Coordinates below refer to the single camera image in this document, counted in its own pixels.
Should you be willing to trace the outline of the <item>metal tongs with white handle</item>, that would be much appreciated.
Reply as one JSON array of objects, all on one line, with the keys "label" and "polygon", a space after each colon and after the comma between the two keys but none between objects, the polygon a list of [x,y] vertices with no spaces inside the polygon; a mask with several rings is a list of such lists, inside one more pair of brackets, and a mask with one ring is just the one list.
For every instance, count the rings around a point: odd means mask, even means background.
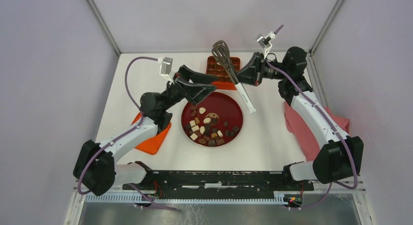
[{"label": "metal tongs with white handle", "polygon": [[248,96],[243,84],[239,81],[236,76],[235,67],[230,59],[230,51],[227,43],[224,40],[219,40],[215,42],[212,46],[211,53],[218,64],[223,66],[229,78],[233,82],[236,90],[238,91],[241,99],[245,103],[250,114],[256,112],[256,109]]}]

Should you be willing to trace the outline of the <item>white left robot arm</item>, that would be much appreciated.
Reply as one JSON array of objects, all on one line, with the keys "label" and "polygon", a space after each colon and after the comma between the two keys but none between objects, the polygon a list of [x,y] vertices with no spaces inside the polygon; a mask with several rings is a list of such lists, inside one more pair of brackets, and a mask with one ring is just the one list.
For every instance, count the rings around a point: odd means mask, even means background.
[{"label": "white left robot arm", "polygon": [[156,137],[169,126],[172,114],[168,109],[186,99],[199,104],[217,87],[218,77],[195,72],[183,65],[173,75],[161,93],[146,92],[140,98],[140,119],[121,133],[100,143],[86,141],[79,153],[73,175],[78,180],[81,195],[100,196],[113,185],[135,183],[140,189],[149,189],[153,176],[139,164],[118,165],[117,162],[132,149]]}]

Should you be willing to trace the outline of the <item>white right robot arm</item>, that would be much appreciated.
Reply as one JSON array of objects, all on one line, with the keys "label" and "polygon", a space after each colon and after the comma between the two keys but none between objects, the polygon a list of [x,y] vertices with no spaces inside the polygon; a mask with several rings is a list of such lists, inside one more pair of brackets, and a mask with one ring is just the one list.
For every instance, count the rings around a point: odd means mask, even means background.
[{"label": "white right robot arm", "polygon": [[301,181],[317,180],[356,189],[364,144],[360,137],[351,137],[318,102],[304,76],[306,51],[291,47],[282,62],[269,60],[264,53],[254,52],[250,61],[237,72],[243,83],[259,86],[264,79],[277,79],[278,91],[289,108],[298,114],[315,138],[318,152],[308,161],[284,167],[282,186],[294,190]]}]

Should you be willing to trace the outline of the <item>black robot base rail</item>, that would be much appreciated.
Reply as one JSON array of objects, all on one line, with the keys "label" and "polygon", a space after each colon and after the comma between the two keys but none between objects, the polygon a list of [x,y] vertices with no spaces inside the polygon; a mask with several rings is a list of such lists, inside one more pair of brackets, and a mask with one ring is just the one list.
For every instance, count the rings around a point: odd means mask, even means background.
[{"label": "black robot base rail", "polygon": [[309,181],[289,180],[281,171],[153,170],[138,162],[146,176],[135,186],[161,199],[273,199],[274,192],[308,192]]}]

